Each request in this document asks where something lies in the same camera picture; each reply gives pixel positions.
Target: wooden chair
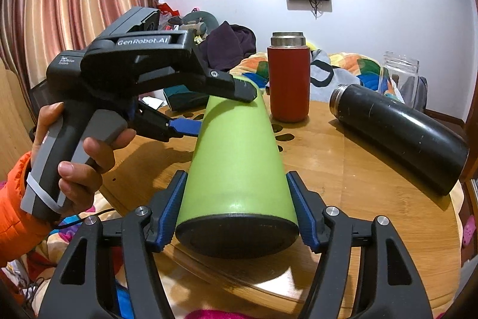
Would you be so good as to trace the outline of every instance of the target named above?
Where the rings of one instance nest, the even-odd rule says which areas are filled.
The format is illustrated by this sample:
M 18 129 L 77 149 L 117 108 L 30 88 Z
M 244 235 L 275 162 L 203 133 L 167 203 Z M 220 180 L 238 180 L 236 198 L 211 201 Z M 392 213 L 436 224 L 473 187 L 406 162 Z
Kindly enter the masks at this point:
M 16 75 L 0 60 L 0 181 L 6 180 L 17 160 L 32 148 L 26 127 L 33 127 L 33 120 L 19 89 Z

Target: dark purple clothing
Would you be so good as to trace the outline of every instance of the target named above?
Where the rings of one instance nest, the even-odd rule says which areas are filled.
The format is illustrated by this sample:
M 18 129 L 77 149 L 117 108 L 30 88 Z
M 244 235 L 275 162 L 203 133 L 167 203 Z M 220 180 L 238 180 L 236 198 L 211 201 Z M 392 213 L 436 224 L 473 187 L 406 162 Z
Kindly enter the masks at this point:
M 199 44 L 199 50 L 210 68 L 228 71 L 257 52 L 256 36 L 244 26 L 224 21 Z

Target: green bottle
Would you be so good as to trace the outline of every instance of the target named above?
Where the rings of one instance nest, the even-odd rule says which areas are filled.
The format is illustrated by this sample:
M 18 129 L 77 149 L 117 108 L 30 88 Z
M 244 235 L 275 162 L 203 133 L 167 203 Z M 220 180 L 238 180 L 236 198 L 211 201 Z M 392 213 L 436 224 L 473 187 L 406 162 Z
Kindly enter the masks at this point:
M 286 249 L 298 234 L 261 91 L 248 104 L 211 96 L 189 169 L 176 238 L 199 254 L 254 258 Z

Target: red bottle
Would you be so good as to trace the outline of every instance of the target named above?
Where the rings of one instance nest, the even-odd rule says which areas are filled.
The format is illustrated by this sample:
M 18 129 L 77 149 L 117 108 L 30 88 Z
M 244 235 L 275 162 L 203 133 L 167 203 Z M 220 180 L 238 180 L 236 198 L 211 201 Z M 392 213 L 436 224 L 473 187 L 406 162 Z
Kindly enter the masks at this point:
M 303 33 L 273 33 L 267 48 L 272 116 L 300 122 L 309 114 L 310 49 Z

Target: fingernail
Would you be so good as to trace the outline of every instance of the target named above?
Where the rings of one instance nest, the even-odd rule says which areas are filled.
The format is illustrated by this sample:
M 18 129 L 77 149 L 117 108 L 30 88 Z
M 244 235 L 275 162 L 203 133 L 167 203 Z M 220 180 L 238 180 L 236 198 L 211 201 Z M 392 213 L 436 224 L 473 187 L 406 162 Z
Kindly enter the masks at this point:
M 90 144 L 90 148 L 93 148 L 93 152 L 97 152 L 98 149 L 99 149 L 99 143 L 98 141 L 96 141 L 93 137 L 87 137 L 85 139 L 86 140 L 89 140 L 89 144 Z
M 63 161 L 58 165 L 58 173 L 62 176 L 70 176 L 73 173 L 73 165 Z

